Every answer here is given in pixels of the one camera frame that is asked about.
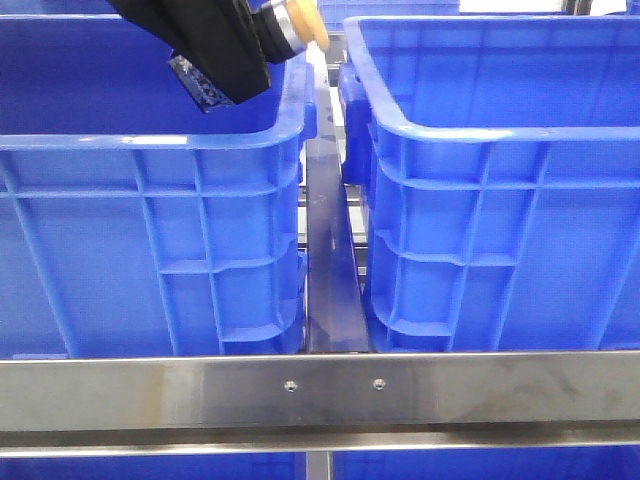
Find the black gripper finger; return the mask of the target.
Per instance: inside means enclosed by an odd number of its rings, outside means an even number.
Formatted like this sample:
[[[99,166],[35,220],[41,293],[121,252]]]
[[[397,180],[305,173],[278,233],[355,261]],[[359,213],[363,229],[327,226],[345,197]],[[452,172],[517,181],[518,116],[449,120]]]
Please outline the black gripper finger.
[[[112,1],[125,20],[172,48],[168,65],[201,111],[244,103],[271,87],[273,8],[246,1]]]

